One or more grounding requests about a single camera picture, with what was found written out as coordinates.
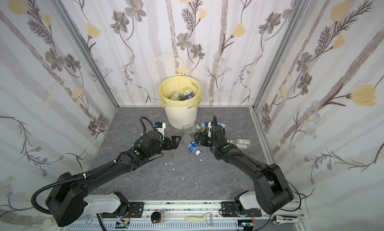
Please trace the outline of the clear bottle blue label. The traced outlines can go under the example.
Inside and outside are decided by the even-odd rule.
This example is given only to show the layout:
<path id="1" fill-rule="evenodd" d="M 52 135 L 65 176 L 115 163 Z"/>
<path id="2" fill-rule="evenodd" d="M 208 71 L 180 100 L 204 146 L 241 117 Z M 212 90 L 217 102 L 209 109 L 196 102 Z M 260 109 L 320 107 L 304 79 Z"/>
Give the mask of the clear bottle blue label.
<path id="1" fill-rule="evenodd" d="M 199 145 L 189 134 L 183 135 L 182 141 L 187 145 L 189 152 L 194 153 L 197 156 L 200 156 L 202 154 Z"/>

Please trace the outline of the white green label bottle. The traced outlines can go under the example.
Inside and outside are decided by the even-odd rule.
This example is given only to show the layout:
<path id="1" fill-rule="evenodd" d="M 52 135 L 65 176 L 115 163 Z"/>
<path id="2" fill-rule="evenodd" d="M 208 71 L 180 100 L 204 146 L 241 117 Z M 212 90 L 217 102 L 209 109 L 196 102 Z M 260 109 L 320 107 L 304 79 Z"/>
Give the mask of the white green label bottle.
<path id="1" fill-rule="evenodd" d="M 233 140 L 228 139 L 229 143 L 232 143 L 237 146 L 237 148 L 242 150 L 247 150 L 251 148 L 251 141 L 245 138 L 235 138 Z"/>

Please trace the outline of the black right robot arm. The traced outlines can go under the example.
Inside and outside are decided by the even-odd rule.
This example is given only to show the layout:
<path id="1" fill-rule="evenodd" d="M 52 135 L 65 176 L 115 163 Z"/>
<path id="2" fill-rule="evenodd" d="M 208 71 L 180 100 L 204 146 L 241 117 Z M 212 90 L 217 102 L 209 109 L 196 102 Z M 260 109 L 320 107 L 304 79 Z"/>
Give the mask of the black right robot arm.
<path id="1" fill-rule="evenodd" d="M 294 200 L 297 189 L 285 178 L 281 168 L 275 164 L 266 164 L 255 160 L 241 151 L 234 143 L 227 141 L 225 128 L 218 124 L 214 116 L 208 131 L 199 131 L 194 140 L 208 147 L 216 160 L 223 160 L 245 173 L 253 182 L 255 194 L 252 205 L 262 209 L 268 215 L 282 210 Z"/>

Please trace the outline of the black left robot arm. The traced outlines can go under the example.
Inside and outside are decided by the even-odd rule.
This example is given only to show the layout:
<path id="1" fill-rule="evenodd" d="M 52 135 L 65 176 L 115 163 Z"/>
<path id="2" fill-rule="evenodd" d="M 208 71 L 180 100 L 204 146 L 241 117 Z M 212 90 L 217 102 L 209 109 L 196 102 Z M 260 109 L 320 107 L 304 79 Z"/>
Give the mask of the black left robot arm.
<path id="1" fill-rule="evenodd" d="M 95 189 L 162 157 L 164 150 L 177 149 L 181 139 L 166 137 L 152 124 L 151 130 L 144 129 L 133 146 L 114 160 L 76 175 L 61 175 L 55 183 L 34 192 L 31 204 L 37 211 L 53 216 L 59 227 L 68 226 L 86 215 L 91 204 L 85 199 Z"/>

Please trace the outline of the yellow bin liner bag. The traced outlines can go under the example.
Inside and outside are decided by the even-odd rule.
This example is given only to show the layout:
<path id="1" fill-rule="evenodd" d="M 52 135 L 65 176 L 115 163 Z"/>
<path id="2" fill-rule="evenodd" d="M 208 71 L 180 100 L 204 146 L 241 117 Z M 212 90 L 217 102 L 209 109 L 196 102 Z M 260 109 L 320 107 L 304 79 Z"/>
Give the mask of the yellow bin liner bag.
<path id="1" fill-rule="evenodd" d="M 174 93 L 187 97 L 190 93 L 193 95 L 186 100 L 173 100 Z M 198 81 L 189 76 L 174 76 L 164 80 L 159 86 L 161 96 L 161 107 L 198 107 L 203 100 L 203 89 Z"/>

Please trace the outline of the black round knob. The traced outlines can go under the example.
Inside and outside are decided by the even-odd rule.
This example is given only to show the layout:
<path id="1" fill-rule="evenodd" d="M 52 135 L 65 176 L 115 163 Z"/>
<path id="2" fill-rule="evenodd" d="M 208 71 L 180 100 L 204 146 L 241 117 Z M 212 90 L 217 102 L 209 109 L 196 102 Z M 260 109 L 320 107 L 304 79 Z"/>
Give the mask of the black round knob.
<path id="1" fill-rule="evenodd" d="M 151 222 L 153 224 L 160 224 L 163 221 L 163 219 L 164 219 L 164 215 L 161 212 L 156 211 L 151 214 Z"/>

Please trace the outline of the beige vegetable peeler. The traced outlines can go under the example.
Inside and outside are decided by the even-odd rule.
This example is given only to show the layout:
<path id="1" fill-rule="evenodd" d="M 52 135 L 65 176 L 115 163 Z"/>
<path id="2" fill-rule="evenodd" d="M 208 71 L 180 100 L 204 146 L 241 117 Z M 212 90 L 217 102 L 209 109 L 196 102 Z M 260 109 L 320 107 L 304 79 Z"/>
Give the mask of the beige vegetable peeler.
<path id="1" fill-rule="evenodd" d="M 185 217 L 185 222 L 189 222 L 189 223 L 202 222 L 207 227 L 212 228 L 213 227 L 213 214 L 212 213 L 206 213 L 202 217 L 195 217 L 195 216 Z"/>

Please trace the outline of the adjustable wrench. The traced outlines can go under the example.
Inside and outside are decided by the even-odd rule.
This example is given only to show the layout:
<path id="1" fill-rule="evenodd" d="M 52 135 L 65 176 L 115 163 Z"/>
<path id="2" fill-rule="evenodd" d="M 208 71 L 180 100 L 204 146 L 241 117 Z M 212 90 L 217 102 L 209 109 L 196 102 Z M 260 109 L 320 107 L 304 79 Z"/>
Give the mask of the adjustable wrench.
<path id="1" fill-rule="evenodd" d="M 273 224 L 282 225 L 282 224 L 298 224 L 301 221 L 299 217 L 296 216 L 274 216 Z"/>

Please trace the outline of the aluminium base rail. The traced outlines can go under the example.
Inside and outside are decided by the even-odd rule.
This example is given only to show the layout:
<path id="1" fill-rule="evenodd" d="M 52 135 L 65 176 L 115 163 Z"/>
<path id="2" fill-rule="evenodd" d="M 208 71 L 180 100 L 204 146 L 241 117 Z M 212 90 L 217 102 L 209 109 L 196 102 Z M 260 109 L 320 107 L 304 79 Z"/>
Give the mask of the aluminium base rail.
<path id="1" fill-rule="evenodd" d="M 133 202 L 129 218 L 108 218 L 101 215 L 87 216 L 63 229 L 65 231 L 308 231 L 309 227 L 302 211 L 289 214 L 278 211 L 268 215 L 260 208 L 247 210 L 244 215 L 237 214 L 233 201 L 146 201 Z M 161 212 L 164 219 L 160 224 L 151 222 L 153 212 Z M 213 227 L 202 222 L 185 222 L 185 217 L 202 217 L 213 214 Z M 274 225 L 274 216 L 296 216 L 298 224 Z"/>

